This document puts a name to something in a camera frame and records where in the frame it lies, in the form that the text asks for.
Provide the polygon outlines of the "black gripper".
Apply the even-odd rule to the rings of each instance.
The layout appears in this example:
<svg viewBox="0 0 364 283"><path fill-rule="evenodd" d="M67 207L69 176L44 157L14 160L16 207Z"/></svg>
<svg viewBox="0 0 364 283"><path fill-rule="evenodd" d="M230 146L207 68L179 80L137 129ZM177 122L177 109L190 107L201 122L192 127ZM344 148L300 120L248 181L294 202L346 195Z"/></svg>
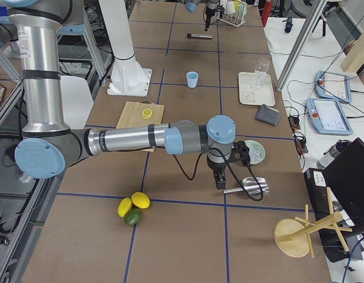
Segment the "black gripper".
<svg viewBox="0 0 364 283"><path fill-rule="evenodd" d="M225 169L228 167L233 173L230 163L241 161L243 166L250 169L249 151L245 141L234 141L230 144L214 141L209 145L207 164L213 170L216 189L226 188Z"/></svg>
<svg viewBox="0 0 364 283"><path fill-rule="evenodd" d="M208 28L211 25L211 18L214 17L217 12L219 12L221 18L223 16L223 8L216 8L216 9L205 8L203 16L205 22L204 31L208 31Z"/></svg>

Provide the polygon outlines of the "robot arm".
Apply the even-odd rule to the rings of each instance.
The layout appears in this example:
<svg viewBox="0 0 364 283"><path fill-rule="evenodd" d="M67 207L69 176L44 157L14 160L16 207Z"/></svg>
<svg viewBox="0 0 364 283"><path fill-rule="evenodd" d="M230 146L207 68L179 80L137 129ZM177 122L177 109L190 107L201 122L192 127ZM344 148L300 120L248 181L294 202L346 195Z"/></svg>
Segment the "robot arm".
<svg viewBox="0 0 364 283"><path fill-rule="evenodd" d="M178 2L183 4L188 12L193 13L198 8L201 0L180 0ZM221 18L224 14L225 8L219 0L208 0L205 3L203 11L203 19L205 23L204 30L208 31L211 25L212 17L219 13L219 18Z"/></svg>
<svg viewBox="0 0 364 283"><path fill-rule="evenodd" d="M82 1L6 1L18 31L28 122L14 151L27 175L46 179L100 153L163 148L173 156L207 156L216 187L224 189L230 163L249 166L249 148L235 141L236 126L218 115L205 125L190 121L111 130L86 129L93 100L87 83L59 73L57 32L84 16Z"/></svg>

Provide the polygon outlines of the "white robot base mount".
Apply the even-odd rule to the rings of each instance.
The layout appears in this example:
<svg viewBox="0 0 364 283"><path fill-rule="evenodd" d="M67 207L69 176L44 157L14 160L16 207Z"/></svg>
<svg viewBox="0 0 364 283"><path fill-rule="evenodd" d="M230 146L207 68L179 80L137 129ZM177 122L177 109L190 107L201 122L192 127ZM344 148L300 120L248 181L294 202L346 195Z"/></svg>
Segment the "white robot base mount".
<svg viewBox="0 0 364 283"><path fill-rule="evenodd" d="M100 0L99 4L114 56L108 94L146 97L152 70L136 60L125 2Z"/></svg>

